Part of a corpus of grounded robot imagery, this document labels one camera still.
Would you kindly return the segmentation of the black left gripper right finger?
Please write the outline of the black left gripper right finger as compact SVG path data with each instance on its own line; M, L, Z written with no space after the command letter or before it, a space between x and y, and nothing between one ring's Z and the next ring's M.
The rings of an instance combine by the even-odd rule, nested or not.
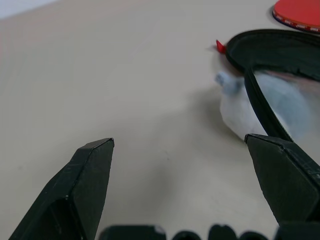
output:
M248 134L254 170L277 222L319 222L320 166L296 143Z

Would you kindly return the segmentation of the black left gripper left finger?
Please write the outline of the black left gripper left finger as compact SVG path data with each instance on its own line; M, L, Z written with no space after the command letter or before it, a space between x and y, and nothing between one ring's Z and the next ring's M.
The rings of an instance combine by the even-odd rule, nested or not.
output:
M105 205L114 139L78 148L44 186L10 239L93 240Z

